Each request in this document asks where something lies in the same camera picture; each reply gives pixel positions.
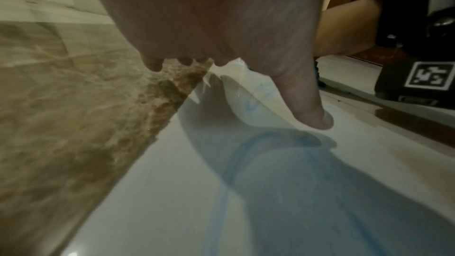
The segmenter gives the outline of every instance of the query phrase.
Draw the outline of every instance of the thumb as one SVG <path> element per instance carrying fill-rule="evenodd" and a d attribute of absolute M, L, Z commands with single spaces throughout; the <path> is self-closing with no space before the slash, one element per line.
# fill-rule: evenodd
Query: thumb
<path fill-rule="evenodd" d="M 313 65 L 294 65 L 271 78 L 298 121 L 321 130 L 333 127 L 332 116 L 322 108 Z"/>

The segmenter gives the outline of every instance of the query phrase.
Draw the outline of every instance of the brown marble floor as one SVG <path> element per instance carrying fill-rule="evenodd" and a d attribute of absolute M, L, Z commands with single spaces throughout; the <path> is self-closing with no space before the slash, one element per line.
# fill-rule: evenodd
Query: brown marble floor
<path fill-rule="evenodd" d="M 56 255 L 210 64 L 152 73 L 113 25 L 0 22 L 0 255 Z"/>

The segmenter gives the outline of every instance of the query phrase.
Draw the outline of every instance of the label on device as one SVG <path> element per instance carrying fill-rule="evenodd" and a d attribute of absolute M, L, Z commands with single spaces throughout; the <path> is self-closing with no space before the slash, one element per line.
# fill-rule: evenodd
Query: label on device
<path fill-rule="evenodd" d="M 455 62 L 415 62 L 404 87 L 449 90 L 455 78 Z"/>

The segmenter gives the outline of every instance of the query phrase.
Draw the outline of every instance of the human hand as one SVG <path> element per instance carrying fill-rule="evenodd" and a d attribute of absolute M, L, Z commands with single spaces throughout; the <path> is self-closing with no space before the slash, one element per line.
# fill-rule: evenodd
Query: human hand
<path fill-rule="evenodd" d="M 165 58 L 183 65 L 241 57 L 268 75 L 293 115 L 318 129 L 333 126 L 313 67 L 322 0 L 101 0 L 144 64 L 160 71 Z"/>

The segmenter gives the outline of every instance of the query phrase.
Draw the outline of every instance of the hand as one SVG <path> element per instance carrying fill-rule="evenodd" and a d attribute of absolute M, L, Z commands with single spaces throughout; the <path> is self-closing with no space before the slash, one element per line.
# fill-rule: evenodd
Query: hand
<path fill-rule="evenodd" d="M 101 0 L 119 29 L 160 71 L 165 58 L 183 65 L 241 57 L 272 78 L 301 122 L 333 126 L 324 111 L 313 67 L 322 0 Z"/>

